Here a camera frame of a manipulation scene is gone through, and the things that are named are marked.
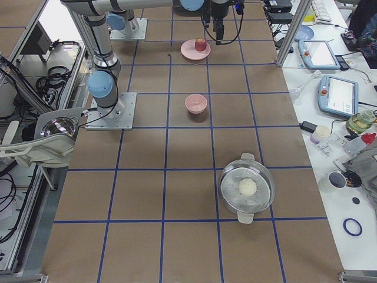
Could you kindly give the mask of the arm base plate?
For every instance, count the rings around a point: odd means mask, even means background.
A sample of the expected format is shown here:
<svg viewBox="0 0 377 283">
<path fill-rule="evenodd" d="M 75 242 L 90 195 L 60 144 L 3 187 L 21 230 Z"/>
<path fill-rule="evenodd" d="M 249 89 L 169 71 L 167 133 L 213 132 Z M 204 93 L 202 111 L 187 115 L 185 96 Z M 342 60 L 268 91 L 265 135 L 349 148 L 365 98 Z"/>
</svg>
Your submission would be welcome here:
<svg viewBox="0 0 377 283">
<path fill-rule="evenodd" d="M 120 93 L 114 108 L 104 109 L 97 107 L 94 99 L 91 102 L 93 111 L 89 111 L 86 130 L 132 130 L 137 93 Z"/>
<path fill-rule="evenodd" d="M 131 21 L 119 20 L 109 24 L 111 41 L 145 40 L 147 18 L 134 18 Z"/>
</svg>

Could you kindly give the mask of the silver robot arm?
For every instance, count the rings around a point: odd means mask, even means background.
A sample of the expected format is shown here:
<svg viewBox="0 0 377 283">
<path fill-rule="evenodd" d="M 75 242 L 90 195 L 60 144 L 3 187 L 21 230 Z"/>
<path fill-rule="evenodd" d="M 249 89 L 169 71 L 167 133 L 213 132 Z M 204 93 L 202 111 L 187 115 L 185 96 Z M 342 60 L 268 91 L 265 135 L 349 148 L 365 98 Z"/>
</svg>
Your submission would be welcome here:
<svg viewBox="0 0 377 283">
<path fill-rule="evenodd" d="M 147 18 L 137 18 L 133 10 L 107 14 L 107 25 L 113 41 L 143 40 L 147 23 Z"/>
<path fill-rule="evenodd" d="M 113 53 L 110 34 L 107 27 L 107 14 L 131 15 L 135 9 L 161 8 L 167 6 L 180 7 L 186 11 L 200 11 L 205 28 L 214 24 L 216 44 L 220 45 L 224 35 L 223 19 L 229 7 L 237 5 L 237 1 L 62 1 L 71 15 L 80 20 L 75 24 L 84 37 L 84 43 L 94 52 L 96 67 L 111 73 L 120 68 L 120 62 Z"/>
</svg>

